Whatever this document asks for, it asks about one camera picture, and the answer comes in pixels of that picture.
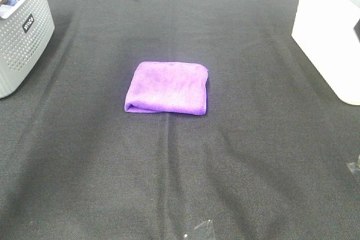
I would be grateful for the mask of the purple microfiber towel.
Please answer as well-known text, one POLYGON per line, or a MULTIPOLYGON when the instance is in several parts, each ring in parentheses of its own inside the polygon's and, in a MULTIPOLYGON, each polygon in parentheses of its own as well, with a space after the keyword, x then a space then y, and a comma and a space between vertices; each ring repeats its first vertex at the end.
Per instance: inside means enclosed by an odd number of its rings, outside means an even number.
POLYGON ((124 110, 134 113, 206 114, 208 70, 185 62, 141 62, 128 89, 124 110))

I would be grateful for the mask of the towels inside grey basket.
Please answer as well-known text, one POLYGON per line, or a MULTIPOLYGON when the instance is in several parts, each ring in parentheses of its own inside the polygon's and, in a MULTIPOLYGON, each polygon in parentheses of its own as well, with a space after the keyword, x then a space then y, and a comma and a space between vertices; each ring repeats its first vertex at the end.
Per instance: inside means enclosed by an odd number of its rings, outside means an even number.
POLYGON ((3 17, 13 6, 17 4, 17 0, 1 0, 1 17, 3 17))

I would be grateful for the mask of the clear tape piece bottom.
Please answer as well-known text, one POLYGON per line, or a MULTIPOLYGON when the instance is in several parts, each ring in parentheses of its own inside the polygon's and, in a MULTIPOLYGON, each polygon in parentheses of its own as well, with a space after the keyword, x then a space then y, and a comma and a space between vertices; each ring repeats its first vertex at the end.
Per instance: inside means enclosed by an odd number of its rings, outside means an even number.
POLYGON ((183 235, 183 239, 189 240, 216 240, 213 221, 206 220, 194 227, 194 229, 183 235))

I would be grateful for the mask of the clear tape piece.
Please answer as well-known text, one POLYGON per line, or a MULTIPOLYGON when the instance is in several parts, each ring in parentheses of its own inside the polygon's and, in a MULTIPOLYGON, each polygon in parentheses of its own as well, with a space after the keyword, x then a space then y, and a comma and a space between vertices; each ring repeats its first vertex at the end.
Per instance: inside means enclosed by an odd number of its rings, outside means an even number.
POLYGON ((194 227, 194 229, 183 235, 183 239, 189 240, 216 240, 213 221, 206 220, 194 227))
POLYGON ((356 162, 350 162, 347 163, 346 166, 348 167, 349 171, 353 174, 353 175, 359 175, 360 172, 360 156, 358 156, 358 160, 356 162))

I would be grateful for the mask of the grey perforated laundry basket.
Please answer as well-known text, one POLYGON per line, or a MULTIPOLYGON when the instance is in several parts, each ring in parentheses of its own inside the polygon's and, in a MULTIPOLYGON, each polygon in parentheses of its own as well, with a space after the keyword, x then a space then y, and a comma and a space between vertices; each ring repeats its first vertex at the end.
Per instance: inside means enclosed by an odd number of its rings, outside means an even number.
POLYGON ((39 60, 55 29, 47 0, 17 0, 1 17, 1 97, 12 94, 39 60))

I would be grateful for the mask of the white storage bin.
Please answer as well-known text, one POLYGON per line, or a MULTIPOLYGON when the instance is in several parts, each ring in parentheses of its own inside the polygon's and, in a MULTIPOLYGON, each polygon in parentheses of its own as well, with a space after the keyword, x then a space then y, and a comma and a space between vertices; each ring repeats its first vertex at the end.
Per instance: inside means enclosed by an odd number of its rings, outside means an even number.
POLYGON ((299 0, 292 38, 340 100, 359 105, 359 0, 299 0))

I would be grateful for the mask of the clear tape piece right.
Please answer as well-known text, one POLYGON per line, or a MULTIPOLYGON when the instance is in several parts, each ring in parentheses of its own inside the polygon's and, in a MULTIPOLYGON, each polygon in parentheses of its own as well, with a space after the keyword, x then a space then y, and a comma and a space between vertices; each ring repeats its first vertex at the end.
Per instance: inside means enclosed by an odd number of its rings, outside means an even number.
POLYGON ((349 171, 353 174, 353 175, 359 175, 360 172, 360 156, 358 156, 358 160, 356 162, 350 162, 347 163, 346 166, 348 167, 349 171))

